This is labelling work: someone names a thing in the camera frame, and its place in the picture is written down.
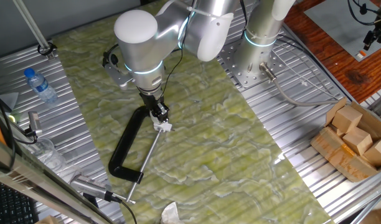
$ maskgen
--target white plastic part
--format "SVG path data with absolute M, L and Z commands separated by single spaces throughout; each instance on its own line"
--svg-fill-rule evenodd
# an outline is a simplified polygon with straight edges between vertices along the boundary
M 129 44 L 143 43 L 158 31 L 158 22 L 150 13 L 132 10 L 123 13 L 115 22 L 118 39 Z
M 163 132 L 170 132 L 172 128 L 172 124 L 168 122 L 161 123 L 161 124 L 153 123 L 153 127 L 156 131 L 159 131 L 161 129 Z
M 275 0 L 272 7 L 273 18 L 277 21 L 285 19 L 295 1 L 296 0 Z
M 174 1 L 176 1 L 176 0 L 170 0 L 170 1 L 168 1 L 167 3 L 165 3 L 164 5 L 163 5 L 163 7 L 160 9 L 160 11 L 156 14 L 156 16 L 160 16 L 161 14 L 163 14 L 165 11 L 166 11 L 166 9 L 174 2 Z
M 228 13 L 211 21 L 197 49 L 199 60 L 208 62 L 218 55 L 225 44 L 232 19 L 233 13 Z

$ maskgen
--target water bottle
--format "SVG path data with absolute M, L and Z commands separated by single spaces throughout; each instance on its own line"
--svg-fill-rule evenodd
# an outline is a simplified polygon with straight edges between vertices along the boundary
M 66 163 L 66 159 L 59 154 L 53 142 L 49 139 L 39 138 L 35 144 L 26 145 L 25 147 L 67 183 L 77 174 L 82 174 L 79 166 Z
M 58 96 L 52 86 L 40 73 L 36 73 L 32 68 L 24 70 L 24 75 L 27 78 L 27 84 L 37 93 L 40 99 L 46 103 L 53 103 Z
M 49 139 L 39 138 L 31 147 L 30 152 L 55 173 L 59 173 L 65 168 L 65 158 L 56 151 L 54 144 Z

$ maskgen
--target metal tool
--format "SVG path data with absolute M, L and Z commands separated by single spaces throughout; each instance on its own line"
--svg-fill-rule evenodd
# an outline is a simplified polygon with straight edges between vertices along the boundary
M 108 202 L 112 201 L 112 197 L 117 197 L 120 200 L 125 200 L 135 204 L 134 201 L 129 200 L 123 196 L 111 192 L 111 186 L 95 181 L 91 178 L 84 177 L 81 174 L 76 175 L 71 181 L 70 185 L 77 191 L 83 192 L 85 194 L 102 198 Z
M 158 139 L 159 139 L 160 134 L 161 134 L 162 131 L 163 131 L 162 129 L 159 129 L 158 135 L 156 135 L 156 138 L 154 138 L 153 144 L 152 144 L 151 148 L 149 149 L 148 155 L 146 155 L 146 158 L 143 161 L 142 167 L 139 170 L 140 172 L 143 172 L 143 170 L 145 170 L 146 164 L 148 164 L 148 162 L 149 162 L 149 159 L 150 159 L 150 157 L 151 157 L 151 155 L 152 155 L 152 153 L 154 151 L 154 147 L 156 146 L 156 143 L 158 142 Z M 131 198 L 131 196 L 134 193 L 136 185 L 137 185 L 137 183 L 133 184 L 133 187 L 131 188 L 131 190 L 130 190 L 130 192 L 128 194 L 128 198 L 127 198 L 126 202 L 129 202 L 129 199 Z

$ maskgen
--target wire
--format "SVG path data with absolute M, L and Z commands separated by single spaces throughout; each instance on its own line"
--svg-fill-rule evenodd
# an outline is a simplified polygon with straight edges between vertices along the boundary
M 122 200 L 120 200 L 120 204 L 124 205 L 124 207 L 126 207 L 126 208 L 128 209 L 128 211 L 130 212 L 130 214 L 133 216 L 133 219 L 134 219 L 135 224 L 137 224 L 135 215 L 134 215 L 133 211 L 129 208 L 129 206 L 128 206 L 127 204 L 125 204 L 124 201 L 122 201 Z
M 280 94 L 282 94 L 282 96 L 283 96 L 289 103 L 294 104 L 294 105 L 298 105 L 298 106 L 319 106 L 319 105 L 336 104 L 336 103 L 339 102 L 338 100 L 329 100 L 329 101 L 322 101 L 322 102 L 315 102 L 315 103 L 304 103 L 304 102 L 299 102 L 299 101 L 293 100 L 293 99 L 290 98 L 288 95 L 286 95 L 286 93 L 283 91 L 282 87 L 280 87 L 280 85 L 279 85 L 277 79 L 274 79 L 272 82 L 276 85 L 276 87 L 277 87 L 277 89 L 279 90 Z
M 355 21 L 357 21 L 357 22 L 359 22 L 360 24 L 365 25 L 365 26 L 373 26 L 373 25 L 375 24 L 374 22 L 362 22 L 362 21 L 358 20 L 358 19 L 356 18 L 355 14 L 354 14 L 352 8 L 351 8 L 350 0 L 347 0 L 347 2 L 348 2 L 348 9 L 350 10 L 351 16 L 352 16 L 352 18 L 355 19 Z
M 315 86 L 318 90 L 320 90 L 321 92 L 327 94 L 328 96 L 331 96 L 331 97 L 335 98 L 336 100 L 339 100 L 339 99 L 337 99 L 334 95 L 332 95 L 332 94 L 330 94 L 330 93 L 328 93 L 328 92 L 326 92 L 326 91 L 324 91 L 324 90 L 322 89 L 322 87 L 324 87 L 324 84 L 323 84 L 323 83 L 322 83 L 322 87 L 319 87 L 319 86 L 315 85 L 313 82 L 309 81 L 309 79 L 307 79 L 307 78 L 305 78 L 304 76 L 300 75 L 300 74 L 299 74 L 298 72 L 296 72 L 293 68 L 291 68 L 290 65 L 287 64 L 287 63 L 286 63 L 286 62 L 285 62 L 285 61 L 284 61 L 278 54 L 276 54 L 276 56 L 277 56 L 280 60 L 282 60 L 283 63 L 284 63 L 284 64 L 285 64 L 291 71 L 293 71 L 296 75 L 298 75 L 300 78 L 306 80 L 306 81 L 309 82 L 311 85 Z
M 170 78 L 171 74 L 174 72 L 174 70 L 177 68 L 177 66 L 180 64 L 180 62 L 182 61 L 182 58 L 184 57 L 184 43 L 185 43 L 185 39 L 186 39 L 186 31 L 188 30 L 188 24 L 190 23 L 190 19 L 191 19 L 191 13 L 192 12 L 189 12 L 188 14 L 188 22 L 186 23 L 186 26 L 185 26 L 185 31 L 184 31 L 184 39 L 182 40 L 182 44 L 181 44 L 181 58 L 179 59 L 178 63 L 176 64 L 176 66 L 174 66 L 174 68 L 172 68 L 170 74 L 168 74 L 168 77 L 166 79 L 166 84 L 164 84 L 164 89 L 159 97 L 158 100 L 160 100 L 163 95 L 164 95 L 164 92 L 166 91 L 166 88 L 167 88 L 167 83 L 168 83 L 168 79 Z
M 360 8 L 363 7 L 363 6 L 361 6 L 361 5 L 359 4 L 359 0 L 358 0 L 358 2 L 356 2 L 355 0 L 352 0 L 352 1 L 353 1 L 357 6 L 359 6 Z M 366 11 L 373 12 L 373 13 L 375 13 L 375 14 L 377 14 L 377 15 L 380 14 L 378 11 L 373 10 L 373 9 L 368 9 L 368 8 L 366 8 Z
M 298 40 L 296 40 L 296 39 L 293 39 L 293 38 L 291 38 L 291 37 L 288 37 L 288 36 L 286 36 L 286 35 L 283 35 L 283 34 L 278 34 L 278 36 L 280 36 L 280 37 L 284 37 L 284 38 L 286 38 L 286 39 L 288 39 L 288 40 L 291 40 L 291 41 L 293 41 L 294 43 L 296 43 L 296 44 L 298 44 L 299 46 L 297 46 L 297 45 L 294 45 L 294 44 L 292 44 L 292 43 L 289 43 L 289 42 L 287 42 L 287 41 L 285 41 L 285 40 L 281 40 L 281 39 L 277 39 L 277 41 L 279 41 L 279 42 L 282 42 L 282 43 L 286 43 L 286 44 L 290 44 L 291 46 L 293 46 L 293 47 L 295 47 L 295 48 L 297 48 L 297 49 L 299 49 L 299 50 L 301 50 L 302 52 L 304 52 L 306 55 L 308 55 L 309 56 L 309 58 L 311 58 L 314 62 L 315 62 L 315 64 L 332 80 L 332 81 L 334 81 L 332 78 L 331 78 L 331 74 L 329 74 L 327 71 L 326 71 L 326 68 L 324 68 L 322 65 L 321 65 L 321 63 L 320 63 L 320 61 L 318 61 L 316 58 L 315 58 L 315 56 L 311 53 L 311 52 L 309 52 L 309 50 L 307 49 L 307 48 L 305 48 Z
M 245 27 L 246 27 L 247 26 L 247 12 L 246 12 L 245 1 L 244 0 L 239 0 L 239 3 L 240 3 L 240 6 L 242 7 L 243 15 L 245 17 L 245 21 L 246 21 Z
M 22 141 L 22 140 L 17 139 L 17 138 L 15 138 L 15 140 L 19 143 L 22 143 L 22 144 L 35 144 L 35 143 L 37 143 L 37 136 L 33 136 L 33 138 L 34 138 L 34 140 L 32 142 L 25 142 L 25 141 Z
M 12 149 L 11 164 L 9 165 L 9 170 L 12 170 L 15 163 L 15 157 L 16 157 L 15 140 L 14 140 L 14 135 L 12 133 L 11 125 L 9 124 L 9 118 L 8 116 L 6 116 L 1 99 L 0 99 L 0 110 L 1 110 L 2 116 L 4 117 L 5 124 L 7 126 L 8 133 L 9 133 L 9 137 L 7 139 L 9 140 L 8 142 L 10 142 L 9 147 Z

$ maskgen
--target black cable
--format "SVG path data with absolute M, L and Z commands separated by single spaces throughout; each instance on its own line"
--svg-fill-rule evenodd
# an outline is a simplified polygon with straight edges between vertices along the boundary
M 246 30 L 246 26 L 247 26 L 247 12 L 246 12 L 246 5 L 245 5 L 244 0 L 239 0 L 239 3 L 240 3 L 240 6 L 242 7 L 243 16 L 245 17 L 245 27 L 243 28 L 242 36 L 240 37 L 242 39 L 245 36 L 244 31 Z
M 22 144 L 35 144 L 35 143 L 37 143 L 37 136 L 34 136 L 33 138 L 34 138 L 34 140 L 32 142 L 25 142 L 25 141 L 22 141 L 22 140 L 17 139 L 17 138 L 15 138 L 15 140 L 19 143 L 22 143 Z
M 166 84 L 164 84 L 164 89 L 159 97 L 158 100 L 160 100 L 163 95 L 164 95 L 164 92 L 166 91 L 166 88 L 167 88 L 167 83 L 168 83 L 168 79 L 170 78 L 171 74 L 173 73 L 173 71 L 177 68 L 177 66 L 180 64 L 180 62 L 182 61 L 182 58 L 184 57 L 184 43 L 185 43 L 185 39 L 186 39 L 186 32 L 188 30 L 188 24 L 190 23 L 190 20 L 191 20 L 191 13 L 192 12 L 189 12 L 188 14 L 188 22 L 186 23 L 186 26 L 185 26 L 185 32 L 184 32 L 184 39 L 182 40 L 182 44 L 181 44 L 181 58 L 179 59 L 178 63 L 176 64 L 176 66 L 174 66 L 174 68 L 172 68 L 170 74 L 168 74 L 168 77 L 166 79 Z
M 352 8 L 351 8 L 350 0 L 347 0 L 347 2 L 348 2 L 348 9 L 350 10 L 351 16 L 352 16 L 352 18 L 355 19 L 355 21 L 357 21 L 357 22 L 359 22 L 360 24 L 365 25 L 365 26 L 374 26 L 374 25 L 375 25 L 374 22 L 362 22 L 362 21 L 358 20 L 358 19 L 355 17 L 355 14 L 354 14 L 354 12 L 353 12 L 353 10 L 352 10 Z
M 9 137 L 6 140 L 7 140 L 7 142 L 10 142 L 9 147 L 12 149 L 11 164 L 9 165 L 9 170 L 12 171 L 12 168 L 13 168 L 14 163 L 15 163 L 15 157 L 16 157 L 15 140 L 14 140 L 14 135 L 12 133 L 11 125 L 9 124 L 9 118 L 8 118 L 8 116 L 6 116 L 6 113 L 5 113 L 4 107 L 2 105 L 1 99 L 0 99 L 0 110 L 1 110 L 2 116 L 4 117 L 5 124 L 7 126 L 8 133 L 9 133 Z
M 245 1 L 244 0 L 239 0 L 239 3 L 240 3 L 240 6 L 242 7 L 243 15 L 245 16 L 245 21 L 246 21 L 245 26 L 246 26 L 247 25 L 247 12 L 246 12 Z
M 124 205 L 124 207 L 126 207 L 126 208 L 128 209 L 128 211 L 130 212 L 130 214 L 133 216 L 133 219 L 134 219 L 135 224 L 137 224 L 135 215 L 134 215 L 133 211 L 129 208 L 129 206 L 126 205 L 126 204 L 124 203 L 124 201 L 122 201 L 122 200 L 120 200 L 120 204 Z
M 359 0 L 358 0 L 358 2 L 356 2 L 355 0 L 352 0 L 359 8 L 362 8 L 363 6 L 361 6 L 360 4 L 359 4 Z M 373 13 L 375 13 L 375 14 L 377 14 L 377 15 L 379 15 L 380 13 L 378 12 L 378 11 L 376 11 L 376 10 L 373 10 L 373 9 L 368 9 L 368 8 L 366 8 L 366 11 L 369 11 L 369 12 L 373 12 Z

